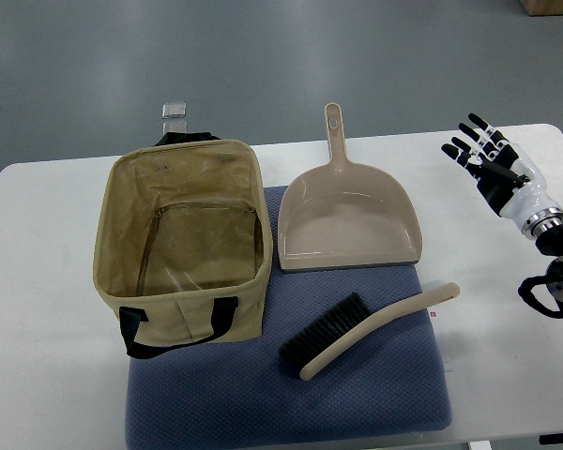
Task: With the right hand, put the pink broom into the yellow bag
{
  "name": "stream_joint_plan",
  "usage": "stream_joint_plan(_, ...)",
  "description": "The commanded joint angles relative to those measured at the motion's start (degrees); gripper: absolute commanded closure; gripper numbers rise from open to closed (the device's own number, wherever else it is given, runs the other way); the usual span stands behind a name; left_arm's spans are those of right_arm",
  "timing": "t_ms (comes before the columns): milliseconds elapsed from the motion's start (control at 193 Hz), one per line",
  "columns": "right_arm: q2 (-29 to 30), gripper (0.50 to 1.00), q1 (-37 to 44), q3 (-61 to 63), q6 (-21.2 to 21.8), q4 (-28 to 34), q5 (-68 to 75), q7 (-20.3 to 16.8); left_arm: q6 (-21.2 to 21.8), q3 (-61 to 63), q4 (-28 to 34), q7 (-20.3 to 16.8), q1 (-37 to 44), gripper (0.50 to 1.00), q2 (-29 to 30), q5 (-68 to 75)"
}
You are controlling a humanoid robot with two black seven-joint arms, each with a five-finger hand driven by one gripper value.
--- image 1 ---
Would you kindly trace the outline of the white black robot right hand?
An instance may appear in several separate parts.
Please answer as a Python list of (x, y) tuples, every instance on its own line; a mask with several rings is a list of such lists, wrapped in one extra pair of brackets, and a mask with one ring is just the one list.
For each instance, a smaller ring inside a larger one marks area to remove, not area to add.
[(470, 113), (470, 125), (459, 130), (442, 151), (476, 181), (476, 187), (501, 218), (511, 220), (529, 239), (563, 225), (563, 208), (547, 193), (547, 183), (523, 148), (502, 131)]

